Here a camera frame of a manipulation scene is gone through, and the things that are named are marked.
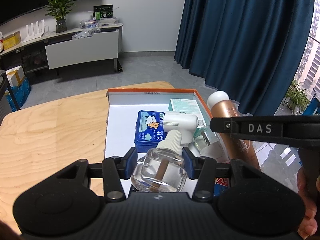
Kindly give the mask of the person right hand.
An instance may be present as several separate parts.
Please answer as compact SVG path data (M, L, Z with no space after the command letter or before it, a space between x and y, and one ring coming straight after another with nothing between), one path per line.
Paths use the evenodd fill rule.
M305 204L305 216L298 228L298 234L302 237L302 239L307 239L316 233L318 224L315 220L317 206L316 203L309 197L303 167L301 167L297 173L297 187L298 195L302 198Z

